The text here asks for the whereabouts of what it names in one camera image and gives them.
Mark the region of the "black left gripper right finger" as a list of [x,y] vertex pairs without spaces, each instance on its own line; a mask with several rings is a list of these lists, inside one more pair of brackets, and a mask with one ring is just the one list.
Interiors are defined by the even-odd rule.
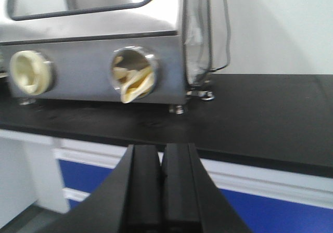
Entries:
[[194,144],[167,144],[162,176],[165,232],[251,232],[209,176]]

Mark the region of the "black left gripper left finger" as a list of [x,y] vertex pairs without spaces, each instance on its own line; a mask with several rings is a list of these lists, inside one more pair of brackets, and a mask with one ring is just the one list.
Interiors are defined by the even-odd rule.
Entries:
[[129,145],[94,192],[39,232],[164,232],[156,147]]

